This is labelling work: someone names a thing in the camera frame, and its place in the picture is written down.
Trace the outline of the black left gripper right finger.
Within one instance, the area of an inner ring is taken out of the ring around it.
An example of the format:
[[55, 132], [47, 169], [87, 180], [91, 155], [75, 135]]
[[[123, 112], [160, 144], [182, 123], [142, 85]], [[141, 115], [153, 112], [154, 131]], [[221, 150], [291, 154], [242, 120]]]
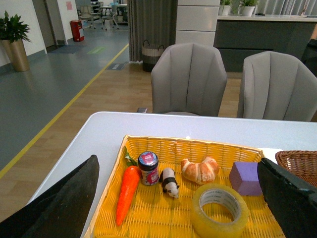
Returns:
[[268, 158], [258, 162], [264, 200], [287, 238], [317, 236], [317, 188]]

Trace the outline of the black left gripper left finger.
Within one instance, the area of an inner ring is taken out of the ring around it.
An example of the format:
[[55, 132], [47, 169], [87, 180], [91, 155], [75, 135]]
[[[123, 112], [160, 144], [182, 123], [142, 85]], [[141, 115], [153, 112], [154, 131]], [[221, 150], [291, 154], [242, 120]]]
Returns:
[[93, 203], [100, 165], [96, 155], [0, 223], [2, 238], [79, 238]]

